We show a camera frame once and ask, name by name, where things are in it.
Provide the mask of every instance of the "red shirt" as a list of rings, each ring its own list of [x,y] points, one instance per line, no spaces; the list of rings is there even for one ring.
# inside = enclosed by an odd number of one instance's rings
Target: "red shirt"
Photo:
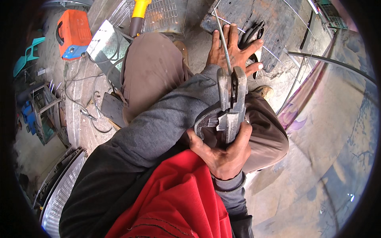
[[[106,235],[116,237],[232,237],[204,161],[191,150],[163,161]]]

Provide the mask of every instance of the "green plastic chair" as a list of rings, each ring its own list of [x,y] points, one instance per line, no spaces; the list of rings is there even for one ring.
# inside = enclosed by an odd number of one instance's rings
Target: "green plastic chair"
[[[16,75],[23,69],[27,61],[39,58],[39,57],[33,56],[33,52],[37,50],[37,47],[35,46],[44,41],[45,41],[45,37],[33,39],[32,45],[26,48],[25,50],[25,56],[21,56],[19,60],[17,60],[16,65],[14,66],[14,69],[13,69],[14,77],[16,77]]]

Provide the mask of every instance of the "hand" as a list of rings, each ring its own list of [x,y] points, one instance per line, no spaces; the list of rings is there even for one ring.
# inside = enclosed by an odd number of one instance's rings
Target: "hand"
[[[231,25],[224,25],[223,27],[224,38],[227,45],[227,51],[229,53],[230,64],[232,69],[234,66],[241,67],[246,76],[257,72],[258,70],[263,68],[263,64],[260,62],[252,63],[249,66],[245,67],[245,63],[247,59],[254,54],[258,49],[260,49],[263,45],[263,40],[255,40],[252,44],[246,47],[244,50],[240,50],[238,48],[238,30],[237,25],[232,23]],[[225,58],[224,47],[221,44],[219,47],[219,31],[215,30],[213,32],[212,39],[212,48],[210,49],[207,65],[216,64],[226,69],[227,64]]]
[[[210,148],[193,129],[188,129],[189,147],[206,163],[210,172],[218,179],[229,180],[234,178],[242,169],[251,154],[248,144],[252,127],[247,122],[242,122],[235,141],[226,150]]]

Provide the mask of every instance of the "welding machine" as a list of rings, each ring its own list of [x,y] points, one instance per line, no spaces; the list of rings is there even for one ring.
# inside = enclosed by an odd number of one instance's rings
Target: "welding machine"
[[[66,10],[58,20],[56,38],[62,59],[81,58],[92,39],[86,12]]]

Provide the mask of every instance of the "yellow power tool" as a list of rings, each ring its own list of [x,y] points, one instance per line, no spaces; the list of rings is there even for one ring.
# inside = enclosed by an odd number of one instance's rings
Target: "yellow power tool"
[[[144,15],[146,14],[148,4],[151,2],[152,0],[135,0],[135,7],[134,11],[132,12],[130,24],[131,37],[135,38],[140,35],[144,23]]]

